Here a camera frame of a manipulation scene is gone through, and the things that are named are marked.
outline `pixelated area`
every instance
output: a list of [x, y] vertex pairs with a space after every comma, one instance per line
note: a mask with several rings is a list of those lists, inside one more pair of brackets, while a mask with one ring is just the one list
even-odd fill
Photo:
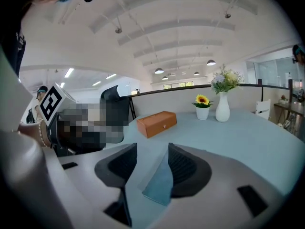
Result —
[[69, 141], [66, 145], [103, 148], [106, 143], [120, 143], [128, 125], [129, 106], [123, 109], [121, 103], [70, 104], [59, 119]]

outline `yellow flower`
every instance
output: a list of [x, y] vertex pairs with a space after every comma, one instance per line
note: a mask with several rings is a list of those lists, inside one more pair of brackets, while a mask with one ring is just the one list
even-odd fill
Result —
[[206, 96], [197, 95], [196, 102], [199, 103], [199, 104], [208, 105], [210, 101], [208, 100], [208, 98]]

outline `flower pot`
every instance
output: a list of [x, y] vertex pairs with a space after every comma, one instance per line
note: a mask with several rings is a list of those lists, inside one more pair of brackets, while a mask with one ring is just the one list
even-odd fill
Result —
[[206, 120], [210, 112], [210, 107], [208, 108], [198, 108], [196, 107], [197, 118], [199, 120]]
[[226, 122], [230, 118], [230, 108], [228, 104], [228, 93], [219, 93], [220, 100], [216, 109], [216, 120]]

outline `glass wall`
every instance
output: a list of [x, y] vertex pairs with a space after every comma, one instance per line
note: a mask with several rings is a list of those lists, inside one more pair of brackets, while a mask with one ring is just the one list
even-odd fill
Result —
[[293, 57], [254, 63], [254, 71], [251, 63], [247, 62], [248, 79], [250, 84], [255, 84], [253, 75], [262, 79], [263, 85], [280, 86], [288, 88], [288, 79], [293, 80], [293, 87], [299, 87], [302, 75], [297, 63], [293, 63]]

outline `orange box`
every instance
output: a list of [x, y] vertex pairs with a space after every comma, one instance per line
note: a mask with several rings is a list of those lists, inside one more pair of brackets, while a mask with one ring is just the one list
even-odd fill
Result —
[[138, 130], [147, 138], [177, 124], [177, 116], [173, 112], [162, 111], [137, 120]]

